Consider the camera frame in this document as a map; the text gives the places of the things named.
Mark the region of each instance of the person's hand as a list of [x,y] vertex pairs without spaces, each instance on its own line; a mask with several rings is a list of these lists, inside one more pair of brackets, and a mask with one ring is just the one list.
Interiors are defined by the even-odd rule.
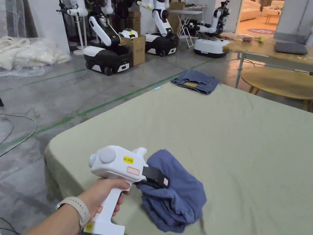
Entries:
[[[96,213],[97,209],[103,201],[109,196],[110,192],[114,188],[128,189],[130,187],[123,179],[98,179],[88,190],[83,192],[78,196],[89,209],[91,217]],[[120,205],[123,203],[123,196],[120,195],[117,204],[115,206],[112,216],[120,210]]]

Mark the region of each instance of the table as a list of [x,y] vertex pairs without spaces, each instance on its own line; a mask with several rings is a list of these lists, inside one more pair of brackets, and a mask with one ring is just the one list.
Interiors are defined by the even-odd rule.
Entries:
[[263,90],[279,96],[303,100],[303,110],[312,111],[313,79],[309,74],[272,67],[257,67],[243,69],[241,78],[251,86],[249,93],[256,88],[255,94]]
[[[53,138],[44,155],[46,180],[62,197],[75,196],[96,180],[88,158],[98,149],[145,147],[145,159],[167,149],[207,196],[203,219],[183,234],[311,234],[312,117],[226,85],[205,96],[167,83]],[[164,234],[135,187],[113,221],[127,235]]]
[[201,10],[201,20],[204,22],[204,9],[207,8],[207,5],[196,5],[196,6],[191,6],[191,7],[185,7],[184,10],[187,11],[196,11],[196,10]]
[[271,16],[280,17],[281,10],[267,10],[265,14],[267,16],[265,24],[267,24],[267,23],[269,23]]
[[263,43],[257,41],[243,42],[234,41],[223,46],[223,52],[228,53],[230,51],[237,53],[237,59],[240,60],[238,66],[238,72],[234,87],[238,87],[240,80],[242,65],[244,59],[255,60],[266,63],[267,66],[282,68],[287,70],[299,70],[299,71],[313,71],[313,47],[305,46],[308,54],[306,55],[294,55],[287,53],[280,53],[274,50],[274,40],[265,40]]
[[171,10],[171,13],[177,13],[177,17],[180,23],[180,30],[179,30],[179,37],[181,37],[181,34],[183,33],[185,35],[185,39],[188,44],[188,48],[194,46],[192,37],[190,36],[189,30],[188,30],[188,24],[193,15],[201,14],[201,11],[190,11],[190,10]]

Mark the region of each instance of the rug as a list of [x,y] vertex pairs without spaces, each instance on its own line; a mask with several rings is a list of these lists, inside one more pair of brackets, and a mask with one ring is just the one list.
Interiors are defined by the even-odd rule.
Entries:
[[270,29],[247,29],[247,31],[257,34],[275,34],[275,30]]

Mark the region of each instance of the white sofa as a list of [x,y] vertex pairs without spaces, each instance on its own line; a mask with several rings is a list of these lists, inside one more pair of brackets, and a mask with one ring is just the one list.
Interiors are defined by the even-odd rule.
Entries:
[[263,7],[262,10],[262,16],[266,16],[266,11],[267,10],[275,10],[275,8],[279,8],[278,10],[281,10],[284,6],[284,1],[272,1],[271,5],[268,7]]
[[261,15],[261,4],[250,1],[243,0],[240,21],[255,19]]

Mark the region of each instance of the white handheld device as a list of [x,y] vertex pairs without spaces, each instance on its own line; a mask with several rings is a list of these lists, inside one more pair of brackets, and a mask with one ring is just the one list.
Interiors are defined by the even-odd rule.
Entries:
[[[110,145],[91,155],[89,167],[93,174],[102,178],[123,178],[130,185],[143,183],[155,188],[169,188],[169,179],[159,169],[146,164],[143,158],[146,152],[147,150],[142,147],[129,151],[120,146]],[[94,218],[84,228],[84,232],[100,235],[124,234],[124,226],[111,222],[121,192],[121,189],[111,190]]]

